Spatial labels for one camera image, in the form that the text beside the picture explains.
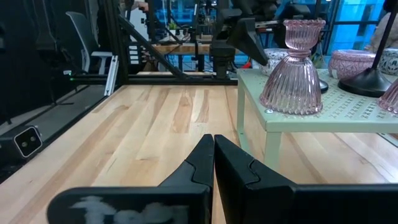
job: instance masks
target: ribbed glass vase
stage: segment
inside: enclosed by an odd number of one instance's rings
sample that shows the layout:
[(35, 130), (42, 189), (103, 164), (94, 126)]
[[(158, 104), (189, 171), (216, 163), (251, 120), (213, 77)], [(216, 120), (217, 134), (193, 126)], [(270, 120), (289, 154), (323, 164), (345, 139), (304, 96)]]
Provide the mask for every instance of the ribbed glass vase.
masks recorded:
[(323, 20), (286, 20), (288, 54), (272, 71), (260, 95), (263, 106), (288, 114), (314, 114), (322, 110), (318, 72), (309, 59)]
[(398, 79), (379, 98), (378, 104), (381, 108), (398, 114)]

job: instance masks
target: pink glass candle holder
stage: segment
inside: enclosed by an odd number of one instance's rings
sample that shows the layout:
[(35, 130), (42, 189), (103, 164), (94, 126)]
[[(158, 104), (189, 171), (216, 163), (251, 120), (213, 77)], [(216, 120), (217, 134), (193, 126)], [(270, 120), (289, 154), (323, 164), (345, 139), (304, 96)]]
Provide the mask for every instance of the pink glass candle holder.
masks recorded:
[(381, 108), (398, 114), (398, 79), (379, 98), (378, 104)]
[(272, 71), (260, 102), (288, 114), (314, 114), (322, 110), (318, 72), (309, 59), (317, 44), (323, 20), (286, 20), (288, 54)]

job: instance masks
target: perforated shelf top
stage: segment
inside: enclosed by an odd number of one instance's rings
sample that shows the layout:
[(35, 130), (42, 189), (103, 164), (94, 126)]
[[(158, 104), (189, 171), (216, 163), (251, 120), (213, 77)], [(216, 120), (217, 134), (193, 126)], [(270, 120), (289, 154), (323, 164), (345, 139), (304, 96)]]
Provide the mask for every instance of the perforated shelf top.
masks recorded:
[[(329, 90), (322, 94), (323, 109), (304, 116), (279, 113), (260, 104), (259, 97), (268, 79), (260, 70), (239, 69), (238, 80), (266, 131), (398, 133), (398, 115), (380, 108), (377, 98), (340, 90), (338, 80), (329, 76), (326, 69), (319, 69), (318, 74), (329, 84)], [(393, 82), (397, 77), (386, 75), (386, 78)]]

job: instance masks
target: black lamp base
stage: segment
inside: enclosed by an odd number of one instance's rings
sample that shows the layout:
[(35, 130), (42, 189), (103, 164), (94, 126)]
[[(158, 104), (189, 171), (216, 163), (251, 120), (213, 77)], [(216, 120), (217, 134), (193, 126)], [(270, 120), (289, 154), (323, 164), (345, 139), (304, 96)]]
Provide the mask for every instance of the black lamp base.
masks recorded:
[(391, 82), (378, 69), (368, 68), (359, 75), (340, 80), (338, 87), (349, 93), (361, 96), (380, 97), (390, 87)]
[(329, 85), (327, 84), (327, 82), (319, 80), (319, 85), (321, 86), (321, 93), (326, 93), (326, 91), (328, 91)]

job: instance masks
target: mint green shelf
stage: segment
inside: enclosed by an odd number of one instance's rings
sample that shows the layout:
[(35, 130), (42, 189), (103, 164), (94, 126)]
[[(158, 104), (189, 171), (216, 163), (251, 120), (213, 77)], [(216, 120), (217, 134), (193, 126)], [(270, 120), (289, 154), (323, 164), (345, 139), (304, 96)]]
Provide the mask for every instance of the mint green shelf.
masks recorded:
[[(398, 116), (378, 107), (377, 98), (340, 90), (337, 87), (338, 80), (329, 76), (326, 69), (318, 70), (318, 74), (329, 84), (329, 90), (322, 94), (322, 111), (296, 116), (263, 107), (259, 97), (268, 77), (260, 70), (239, 69), (237, 130), (242, 148), (250, 152), (243, 131), (245, 95), (267, 132), (265, 163), (273, 169), (278, 166), (280, 135), (283, 132), (398, 133)], [(397, 78), (390, 75), (386, 77), (392, 82)]]

